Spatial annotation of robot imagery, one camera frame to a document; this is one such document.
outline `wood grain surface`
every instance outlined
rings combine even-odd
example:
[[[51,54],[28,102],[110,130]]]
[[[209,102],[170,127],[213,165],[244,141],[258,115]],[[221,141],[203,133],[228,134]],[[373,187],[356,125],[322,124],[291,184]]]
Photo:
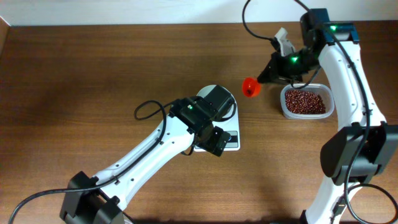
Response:
[[[398,22],[356,25],[373,96],[389,124],[398,124]],[[250,26],[263,35],[285,27],[302,47],[296,22]],[[241,24],[12,27],[0,61],[0,223],[30,194],[66,187],[81,170],[93,175],[139,144],[161,121],[159,114],[134,120],[143,101],[168,103],[211,84],[225,86],[238,102],[241,149],[221,157],[176,156],[126,212],[163,221],[298,218],[322,181],[320,149],[336,133],[337,115],[285,119],[282,85],[263,85],[257,98],[243,96],[243,79],[257,77],[273,51]],[[315,83],[327,83],[325,74]],[[397,153],[372,183],[398,198],[396,170]],[[15,223],[62,223],[62,200],[38,198]],[[373,190],[360,191],[352,203],[370,221],[394,214]],[[346,212],[343,220],[352,217]]]
[[[2,48],[7,38],[8,28],[9,28],[8,24],[0,17],[0,58],[1,58]]]

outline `red beans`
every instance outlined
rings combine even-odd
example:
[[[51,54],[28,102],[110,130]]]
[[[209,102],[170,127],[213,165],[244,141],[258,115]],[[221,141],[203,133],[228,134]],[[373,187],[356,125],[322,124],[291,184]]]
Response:
[[[287,109],[296,114],[324,114],[325,105],[316,93],[302,90],[289,90],[285,93]]]

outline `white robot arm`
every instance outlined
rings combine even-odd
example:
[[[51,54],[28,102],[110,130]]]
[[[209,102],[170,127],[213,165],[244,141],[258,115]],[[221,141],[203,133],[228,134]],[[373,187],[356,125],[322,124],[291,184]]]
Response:
[[[271,61],[257,82],[293,83],[294,80],[302,80],[303,74],[317,66],[324,69],[338,114],[338,133],[322,147],[321,165],[325,176],[314,202],[308,210],[303,211],[300,222],[339,223],[347,204],[344,181],[349,162],[363,138],[368,121],[363,95],[368,99],[371,112],[370,134],[352,166],[347,185],[348,189],[353,188],[348,194],[349,200],[363,184],[369,183],[374,175],[384,170],[398,145],[398,127],[387,125],[371,94],[361,63],[355,26],[352,23],[331,23],[326,9],[312,9],[311,13],[302,16],[300,24],[305,48],[295,52],[294,46],[286,39],[286,30],[282,28],[274,39],[274,43],[279,43],[275,48],[277,52],[271,55]],[[335,39],[328,32],[317,29],[320,25],[334,32],[354,63],[358,76],[354,74],[352,64]]]
[[[216,156],[225,148],[239,149],[237,110],[232,94],[218,85],[206,86],[197,96],[174,101],[166,119],[122,159],[92,178],[82,172],[72,178],[69,188],[114,181],[86,195],[67,193],[60,217],[67,224],[129,223],[122,211],[149,178],[178,153],[193,145]]]

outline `clear plastic container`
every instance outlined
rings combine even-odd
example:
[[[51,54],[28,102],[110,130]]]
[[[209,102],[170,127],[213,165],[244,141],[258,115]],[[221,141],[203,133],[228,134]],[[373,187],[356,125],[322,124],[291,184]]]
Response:
[[[294,87],[303,86],[304,83],[294,84]],[[302,88],[303,91],[310,91],[319,94],[322,98],[323,104],[326,108],[326,113],[324,114],[295,114],[290,112],[286,107],[285,92],[289,90],[294,90],[291,85],[285,86],[285,88],[280,93],[280,103],[282,105],[282,110],[287,119],[322,119],[329,117],[333,110],[335,110],[335,101],[333,100],[333,95],[330,89],[323,84],[309,84],[308,86]]]

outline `black cable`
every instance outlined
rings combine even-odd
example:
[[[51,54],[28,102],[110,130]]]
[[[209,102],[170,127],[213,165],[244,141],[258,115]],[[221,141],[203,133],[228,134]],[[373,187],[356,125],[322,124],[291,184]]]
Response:
[[[233,106],[234,106],[234,109],[232,110],[231,116],[229,116],[229,117],[227,117],[227,118],[221,118],[221,119],[220,119],[220,122],[227,121],[227,120],[233,118],[233,116],[234,116],[235,113],[236,113],[236,103],[235,103],[235,102],[234,102]]]
[[[299,86],[299,87],[294,87],[293,84],[294,84],[294,81],[295,81],[295,77],[293,77],[292,81],[290,82],[290,85],[292,86],[292,88],[294,88],[294,89],[296,89],[296,90],[301,90],[302,88],[307,87],[309,84],[311,84],[311,82],[315,79],[315,77],[317,77],[317,75],[319,74],[319,71],[321,70],[321,68],[322,68],[322,67],[319,66],[319,67],[315,70],[315,72],[314,72],[314,74],[312,75],[311,79],[310,79],[306,84],[304,84],[304,85],[302,85],[302,86]]]
[[[194,145],[191,146],[191,149],[189,150],[188,154],[185,153],[184,151],[181,152],[181,154],[183,154],[184,156],[191,156],[193,153],[193,147],[195,147]]]
[[[166,105],[163,105],[163,107],[166,108],[166,107],[170,106],[171,104],[173,104],[174,102],[175,102],[175,101],[171,101],[170,103],[167,103]],[[145,106],[145,105],[140,105],[140,106],[138,106],[138,107],[136,108],[136,111],[137,111],[137,109],[140,109],[140,108],[142,108],[142,107]],[[137,117],[137,113],[134,112],[134,119],[136,119],[136,120],[138,120],[138,121],[142,121],[142,120],[148,119],[148,118],[152,117],[153,115],[159,113],[161,110],[162,110],[162,109],[158,109],[157,111],[155,111],[155,112],[151,113],[150,115],[145,116],[145,117],[143,117],[143,118],[138,118],[138,117]]]
[[[143,106],[149,104],[149,103],[155,103],[160,107],[160,110],[158,110],[155,113],[152,113],[150,116],[147,116],[146,118],[137,118],[137,112],[140,108],[142,108]],[[87,187],[87,188],[80,188],[80,189],[53,189],[53,190],[45,190],[42,192],[38,192],[36,194],[33,194],[27,198],[25,198],[23,201],[21,201],[17,207],[14,209],[14,211],[12,212],[10,219],[8,221],[8,224],[12,224],[14,222],[14,219],[18,213],[18,211],[28,202],[30,202],[31,200],[44,196],[44,195],[50,195],[50,194],[60,194],[60,193],[69,193],[69,192],[91,192],[94,190],[98,190],[102,187],[105,187],[111,183],[113,183],[115,180],[118,180],[121,176],[123,176],[125,173],[127,173],[129,170],[131,170],[142,158],[144,158],[146,155],[148,155],[148,153],[150,153],[161,141],[162,138],[165,134],[165,130],[166,130],[166,119],[167,119],[167,114],[166,111],[163,107],[163,105],[161,105],[158,101],[155,100],[149,100],[146,102],[143,102],[141,105],[139,105],[136,110],[134,111],[134,118],[136,118],[137,120],[142,120],[142,119],[147,119],[150,118],[151,116],[155,115],[156,113],[158,113],[159,111],[162,112],[163,114],[163,127],[162,127],[162,132],[160,133],[160,136],[155,140],[155,143],[153,143],[153,145],[151,145],[150,148],[148,148],[141,156],[139,156],[132,164],[130,164],[128,167],[126,167],[124,170],[122,170],[122,172],[118,173],[116,176],[112,177],[111,179],[107,180],[106,182],[103,182],[102,184],[96,185],[94,187]]]
[[[312,16],[315,17],[315,15],[312,13],[312,11],[311,11],[307,6],[305,6],[300,0],[294,0],[294,1],[297,2],[297,3],[299,3],[306,11],[308,11],[308,13],[311,13]],[[326,27],[325,25],[321,24],[321,25],[320,25],[320,28],[323,29],[325,32],[327,32],[327,33],[333,38],[333,40],[334,40],[334,41],[336,42],[336,44],[339,46],[339,48],[340,48],[340,50],[342,51],[343,55],[344,55],[345,58],[347,59],[347,61],[348,61],[349,65],[350,65],[352,71],[354,72],[355,78],[356,78],[356,80],[357,80],[357,82],[358,82],[358,86],[359,86],[359,89],[361,90],[362,98],[363,98],[363,101],[364,101],[364,107],[365,107],[366,127],[365,127],[365,131],[364,131],[364,134],[363,134],[363,138],[362,138],[361,141],[359,142],[358,148],[356,149],[356,151],[355,151],[355,153],[354,153],[354,156],[351,158],[351,160],[350,160],[350,162],[349,162],[349,165],[348,165],[348,170],[347,170],[346,177],[345,177],[345,181],[344,181],[344,194],[343,194],[343,197],[344,197],[344,199],[345,199],[345,201],[346,201],[346,206],[347,206],[347,208],[348,208],[350,214],[351,214],[357,221],[359,221],[360,223],[363,223],[363,224],[375,224],[375,223],[367,222],[367,221],[365,221],[365,220],[359,218],[359,217],[357,216],[357,214],[355,214],[355,212],[354,212],[354,210],[353,210],[353,208],[352,208],[352,206],[351,206],[351,204],[350,204],[350,202],[349,202],[349,198],[348,198],[348,194],[349,194],[349,188],[348,188],[349,176],[350,176],[350,174],[351,174],[351,170],[352,170],[352,168],[353,168],[353,164],[354,164],[356,158],[358,157],[359,153],[361,152],[363,146],[365,145],[366,140],[368,139],[368,136],[369,136],[369,132],[370,132],[371,111],[370,111],[370,109],[369,109],[368,98],[367,98],[367,96],[366,96],[366,92],[365,92],[365,89],[364,89],[364,86],[363,86],[361,77],[359,76],[359,73],[358,73],[358,71],[357,71],[357,69],[356,69],[356,66],[355,66],[354,62],[351,60],[351,58],[349,57],[347,51],[344,49],[343,45],[342,45],[342,44],[340,43],[340,41],[336,38],[336,36],[334,35],[334,33],[332,33],[332,31],[329,29],[329,27]],[[394,207],[395,207],[395,209],[396,209],[396,215],[395,215],[395,217],[394,217],[391,221],[386,222],[386,223],[384,223],[384,224],[395,223],[395,222],[398,220],[398,206],[397,206],[397,202],[394,200],[394,198],[391,196],[391,194],[389,194],[386,190],[382,189],[381,187],[376,186],[376,185],[373,185],[373,184],[358,184],[358,185],[355,185],[354,187],[350,187],[350,189],[352,190],[352,189],[355,189],[355,188],[357,188],[357,187],[372,187],[372,188],[378,189],[378,190],[380,190],[382,193],[386,194],[386,195],[390,198],[390,200],[392,201],[392,203],[394,204]]]
[[[257,37],[257,38],[264,39],[264,40],[269,40],[269,41],[271,41],[271,42],[274,41],[273,38],[270,38],[270,37],[262,37],[262,36],[260,36],[260,35],[257,35],[257,34],[255,34],[255,33],[253,33],[253,32],[249,29],[249,27],[248,27],[248,25],[246,24],[246,21],[245,21],[245,19],[244,19],[244,13],[246,12],[246,8],[247,8],[249,2],[250,2],[250,0],[248,0],[248,1],[245,3],[245,5],[244,5],[244,7],[243,7],[243,11],[242,11],[242,21],[243,21],[243,26],[244,26],[244,28],[245,28],[246,31],[247,31],[249,34],[251,34],[253,37]]]

